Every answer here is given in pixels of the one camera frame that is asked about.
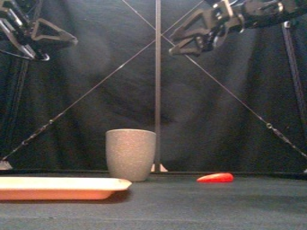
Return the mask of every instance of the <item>table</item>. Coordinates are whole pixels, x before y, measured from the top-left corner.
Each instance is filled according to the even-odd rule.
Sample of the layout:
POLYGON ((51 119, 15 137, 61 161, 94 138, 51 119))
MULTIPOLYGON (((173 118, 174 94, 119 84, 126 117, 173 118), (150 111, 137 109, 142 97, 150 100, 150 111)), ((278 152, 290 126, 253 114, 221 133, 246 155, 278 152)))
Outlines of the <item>table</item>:
POLYGON ((198 183, 200 176, 151 174, 105 200, 2 201, 0 229, 307 229, 306 174, 236 174, 232 183, 198 183))

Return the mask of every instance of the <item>gray ceramic cup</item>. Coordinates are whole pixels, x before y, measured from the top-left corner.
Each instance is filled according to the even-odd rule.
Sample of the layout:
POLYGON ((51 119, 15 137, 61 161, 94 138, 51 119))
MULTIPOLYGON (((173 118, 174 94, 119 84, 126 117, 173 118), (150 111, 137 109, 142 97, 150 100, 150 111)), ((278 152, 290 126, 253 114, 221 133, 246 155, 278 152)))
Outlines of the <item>gray ceramic cup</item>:
POLYGON ((110 175, 129 181, 145 181, 157 151, 157 133, 143 129, 114 129, 106 133, 110 175))

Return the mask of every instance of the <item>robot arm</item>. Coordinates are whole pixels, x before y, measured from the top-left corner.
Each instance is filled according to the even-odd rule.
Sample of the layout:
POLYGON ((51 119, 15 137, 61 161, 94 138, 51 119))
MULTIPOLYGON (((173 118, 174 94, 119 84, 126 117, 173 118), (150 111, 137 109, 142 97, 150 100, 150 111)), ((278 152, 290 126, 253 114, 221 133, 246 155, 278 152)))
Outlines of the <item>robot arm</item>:
POLYGON ((229 0, 212 0, 209 10, 197 10, 171 39, 178 42, 173 55, 196 55, 221 46, 229 33, 273 26, 307 13, 307 0, 246 0, 232 5, 229 0))
POLYGON ((78 39, 43 18, 31 21, 15 0, 0 0, 0 40, 10 40, 30 60, 50 60, 45 50, 78 44, 78 39))

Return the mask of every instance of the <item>wooden tray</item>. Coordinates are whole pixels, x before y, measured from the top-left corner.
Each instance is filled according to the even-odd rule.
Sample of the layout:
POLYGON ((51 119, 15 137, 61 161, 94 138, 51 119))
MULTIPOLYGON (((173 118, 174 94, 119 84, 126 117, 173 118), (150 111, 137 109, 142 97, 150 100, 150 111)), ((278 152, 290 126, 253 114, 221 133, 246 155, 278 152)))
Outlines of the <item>wooden tray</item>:
POLYGON ((0 200, 107 199, 130 185, 117 178, 0 177, 0 200))

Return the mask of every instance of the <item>black curtain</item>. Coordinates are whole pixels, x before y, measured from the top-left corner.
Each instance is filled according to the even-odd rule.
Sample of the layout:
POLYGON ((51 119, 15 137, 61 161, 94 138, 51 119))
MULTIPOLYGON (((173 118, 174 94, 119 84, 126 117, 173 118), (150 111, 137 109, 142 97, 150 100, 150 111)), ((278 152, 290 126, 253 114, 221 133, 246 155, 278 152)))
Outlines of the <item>black curtain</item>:
MULTIPOLYGON (((171 57, 170 35, 197 5, 209 7, 162 0, 162 163, 184 172, 302 172, 305 157, 266 127, 306 150, 282 25, 232 34, 201 57, 171 57)), ((11 148, 65 115, 10 156, 15 168, 107 170, 106 131, 155 131, 155 7, 155 1, 45 1, 42 17, 79 43, 51 50, 50 62, 30 63, 11 148)), ((304 30, 302 19, 296 40, 305 40, 304 30)), ((296 44, 306 87, 306 42, 296 44)))

